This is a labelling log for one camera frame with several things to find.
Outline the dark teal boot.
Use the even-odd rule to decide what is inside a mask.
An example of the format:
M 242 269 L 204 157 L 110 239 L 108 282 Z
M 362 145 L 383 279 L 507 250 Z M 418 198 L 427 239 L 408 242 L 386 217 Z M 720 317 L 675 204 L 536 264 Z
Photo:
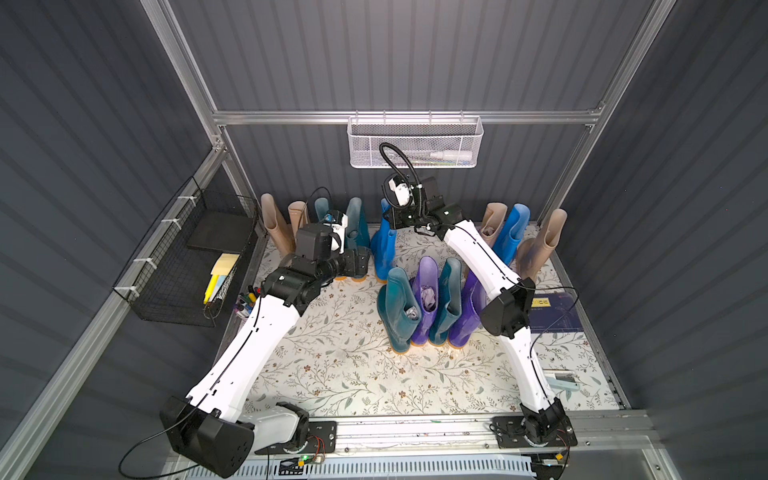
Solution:
M 330 201 L 327 197 L 318 197 L 314 201 L 314 209 L 318 223 L 323 223 L 330 211 Z
M 370 256 L 372 255 L 370 250 L 370 234 L 361 198 L 352 197 L 349 200 L 346 216 L 348 225 L 345 229 L 345 247 L 347 250 L 357 250 L 359 247 L 363 247 L 364 252 L 367 254 L 366 264 L 369 264 Z

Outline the blue rain boot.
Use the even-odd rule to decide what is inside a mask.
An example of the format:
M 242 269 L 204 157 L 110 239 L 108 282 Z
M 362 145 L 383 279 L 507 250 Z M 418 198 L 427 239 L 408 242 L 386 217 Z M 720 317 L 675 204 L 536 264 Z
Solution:
M 505 264 L 509 265 L 514 260 L 529 221 L 529 207 L 514 204 L 493 245 L 493 251 Z
M 371 251 L 374 257 L 376 278 L 386 282 L 389 271 L 393 268 L 396 252 L 397 232 L 391 228 L 388 212 L 391 205 L 382 198 L 380 202 L 382 217 L 379 230 L 371 239 Z

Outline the beige rain boot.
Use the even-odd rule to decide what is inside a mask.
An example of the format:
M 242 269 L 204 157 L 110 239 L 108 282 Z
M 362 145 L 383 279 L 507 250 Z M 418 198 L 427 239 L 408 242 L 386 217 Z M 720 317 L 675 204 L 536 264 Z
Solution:
M 479 233 L 490 247 L 493 247 L 505 223 L 508 207 L 504 203 L 490 202 L 487 204 Z
M 305 201 L 294 201 L 288 206 L 290 226 L 293 236 L 296 237 L 298 231 L 307 225 L 309 220 L 308 207 Z
M 539 271 L 559 244 L 567 218 L 568 213 L 564 209 L 554 210 L 536 237 L 520 244 L 515 265 L 521 279 L 537 282 Z
M 291 228 L 280 212 L 275 199 L 270 193 L 260 197 L 263 223 L 275 247 L 282 256 L 295 252 L 295 241 Z

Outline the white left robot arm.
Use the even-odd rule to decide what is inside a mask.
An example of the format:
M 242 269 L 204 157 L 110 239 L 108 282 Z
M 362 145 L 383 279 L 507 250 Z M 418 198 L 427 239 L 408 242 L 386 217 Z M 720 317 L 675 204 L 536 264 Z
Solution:
M 184 398 L 170 397 L 159 413 L 172 449 L 222 478 L 253 450 L 303 442 L 307 416 L 297 407 L 243 421 L 249 392 L 283 337 L 321 290 L 336 278 L 367 275 L 370 249 L 357 247 L 318 259 L 291 254 L 264 279 L 251 314 L 225 352 Z

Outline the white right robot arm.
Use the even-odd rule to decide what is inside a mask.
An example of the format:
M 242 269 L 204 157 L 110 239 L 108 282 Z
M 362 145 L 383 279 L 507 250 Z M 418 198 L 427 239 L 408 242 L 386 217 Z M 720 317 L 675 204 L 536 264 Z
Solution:
M 493 252 L 461 208 L 445 203 L 436 193 L 432 178 L 419 182 L 394 173 L 382 190 L 390 204 L 386 218 L 393 229 L 411 227 L 418 234 L 437 236 L 458 254 L 485 290 L 488 305 L 480 321 L 499 339 L 511 363 L 528 442 L 543 447 L 555 439 L 565 441 L 570 419 L 547 383 L 533 348 L 529 322 L 533 281 L 520 278 Z

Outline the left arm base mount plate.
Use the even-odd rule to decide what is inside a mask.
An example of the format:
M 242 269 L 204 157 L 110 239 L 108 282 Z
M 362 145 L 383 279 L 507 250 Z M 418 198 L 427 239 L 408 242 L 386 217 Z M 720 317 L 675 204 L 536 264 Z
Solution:
M 309 420 L 299 424 L 298 432 L 284 443 L 276 443 L 254 451 L 255 455 L 327 454 L 335 451 L 338 437 L 336 421 Z

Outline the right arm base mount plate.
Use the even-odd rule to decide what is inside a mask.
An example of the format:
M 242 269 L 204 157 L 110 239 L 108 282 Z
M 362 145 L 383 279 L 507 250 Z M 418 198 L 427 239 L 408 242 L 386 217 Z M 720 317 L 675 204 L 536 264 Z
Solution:
M 540 425 L 523 414 L 494 416 L 489 430 L 501 449 L 512 448 L 570 448 L 578 445 L 578 439 L 570 419 L 565 417 L 553 425 Z

